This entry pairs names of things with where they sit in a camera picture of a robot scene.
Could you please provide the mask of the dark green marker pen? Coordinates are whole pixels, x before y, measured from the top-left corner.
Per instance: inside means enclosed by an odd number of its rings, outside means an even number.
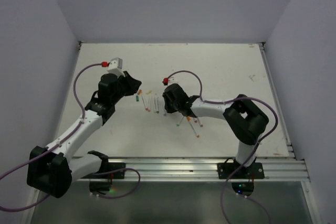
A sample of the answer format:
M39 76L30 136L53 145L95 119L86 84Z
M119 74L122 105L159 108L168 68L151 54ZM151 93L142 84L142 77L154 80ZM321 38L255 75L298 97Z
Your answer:
M160 113L160 106L159 106L159 97L157 96L157 94L155 94L155 107L156 107L156 113L159 114Z

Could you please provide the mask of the yellow marker pen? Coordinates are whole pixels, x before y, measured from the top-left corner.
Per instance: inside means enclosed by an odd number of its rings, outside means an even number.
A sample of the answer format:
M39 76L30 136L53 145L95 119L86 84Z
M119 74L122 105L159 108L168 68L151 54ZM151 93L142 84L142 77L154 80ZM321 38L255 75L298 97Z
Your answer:
M154 112L155 113L159 113L159 110L158 110L158 101L157 101L156 94L153 95L153 103L154 103Z

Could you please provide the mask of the peach marker pen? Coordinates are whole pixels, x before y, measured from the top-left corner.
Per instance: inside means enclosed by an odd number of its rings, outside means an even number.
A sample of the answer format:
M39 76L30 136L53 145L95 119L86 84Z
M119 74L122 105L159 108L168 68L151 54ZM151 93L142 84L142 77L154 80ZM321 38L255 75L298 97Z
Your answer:
M147 99L148 99L148 112L151 112L151 95L150 94L148 94L147 95Z

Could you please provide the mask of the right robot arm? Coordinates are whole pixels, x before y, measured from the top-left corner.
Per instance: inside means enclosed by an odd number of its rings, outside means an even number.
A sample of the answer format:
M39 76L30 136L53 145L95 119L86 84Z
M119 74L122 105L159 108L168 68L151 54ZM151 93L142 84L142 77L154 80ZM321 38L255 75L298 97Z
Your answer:
M243 94L231 104L204 102L199 95L189 97L177 83L167 86L162 97L167 113L179 112L195 119L206 117L225 120L239 140L234 158L236 176L246 178L252 173L252 165L256 160L252 151L269 123L268 116L257 105L247 100Z

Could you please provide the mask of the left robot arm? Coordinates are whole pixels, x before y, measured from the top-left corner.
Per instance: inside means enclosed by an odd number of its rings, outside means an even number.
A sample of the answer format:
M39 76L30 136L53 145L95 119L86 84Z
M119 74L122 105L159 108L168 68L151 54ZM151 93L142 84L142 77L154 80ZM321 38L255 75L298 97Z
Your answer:
M105 154L89 151L79 159L73 156L111 118L116 104L123 97L136 94L141 84L126 71L120 76L104 74L82 116L58 139L45 147L33 148L29 155L27 185L60 198L81 178L123 179L125 164L111 165Z

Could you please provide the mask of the dark purple marker pen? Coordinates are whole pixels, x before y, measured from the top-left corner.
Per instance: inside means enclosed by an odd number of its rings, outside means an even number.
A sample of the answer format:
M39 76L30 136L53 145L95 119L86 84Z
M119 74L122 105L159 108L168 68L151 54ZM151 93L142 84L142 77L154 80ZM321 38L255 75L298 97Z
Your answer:
M159 98L159 104L162 109L163 116L167 116L166 109L164 107L164 101L161 98Z

